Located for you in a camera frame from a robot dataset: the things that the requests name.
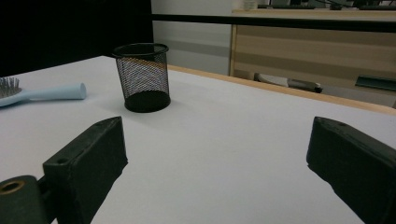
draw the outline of white table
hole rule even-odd
[[[172,103],[133,113],[107,57],[18,78],[30,90],[84,82],[88,97],[0,108],[1,181],[41,177],[42,163],[76,136],[122,116],[129,164],[92,223],[362,223],[307,168],[314,116],[396,148],[396,116],[174,70]]]

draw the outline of mesh pencil cup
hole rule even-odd
[[[130,44],[115,48],[125,107],[138,113],[154,112],[171,103],[166,52],[163,44]]]

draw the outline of white wall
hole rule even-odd
[[[151,0],[153,14],[230,16],[243,0]],[[169,47],[169,64],[228,75],[231,25],[154,22],[155,42]]]

